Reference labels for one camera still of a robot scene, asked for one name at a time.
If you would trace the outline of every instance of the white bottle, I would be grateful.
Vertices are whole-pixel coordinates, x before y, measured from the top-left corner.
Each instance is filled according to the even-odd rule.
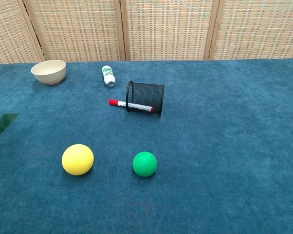
[[[101,69],[101,71],[103,74],[104,83],[109,87],[113,87],[115,84],[115,77],[112,68],[106,65]]]

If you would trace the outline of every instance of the woven screen panel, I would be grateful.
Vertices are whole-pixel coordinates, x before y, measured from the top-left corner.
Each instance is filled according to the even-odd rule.
[[[40,62],[16,0],[0,0],[0,64]]]
[[[130,60],[202,60],[212,3],[127,0]]]
[[[293,0],[226,0],[213,58],[293,58]]]
[[[113,0],[30,0],[51,59],[120,60]]]

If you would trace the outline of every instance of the table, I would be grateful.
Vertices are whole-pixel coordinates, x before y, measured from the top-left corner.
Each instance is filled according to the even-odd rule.
[[[0,116],[19,114],[0,134],[0,233],[293,234],[293,58],[71,62],[54,86],[33,65],[0,65]],[[161,115],[109,105],[130,80],[165,85]],[[77,143],[95,155],[81,176],[61,165]]]

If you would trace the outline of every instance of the mesh cup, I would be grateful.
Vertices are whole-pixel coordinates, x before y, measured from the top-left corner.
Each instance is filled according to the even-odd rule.
[[[127,111],[146,111],[161,114],[164,89],[165,87],[163,85],[129,81],[126,92]]]

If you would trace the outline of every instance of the bowl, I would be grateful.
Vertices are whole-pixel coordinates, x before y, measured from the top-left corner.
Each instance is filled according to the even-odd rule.
[[[47,60],[36,64],[31,69],[34,77],[44,84],[58,84],[66,74],[66,63],[61,60]]]

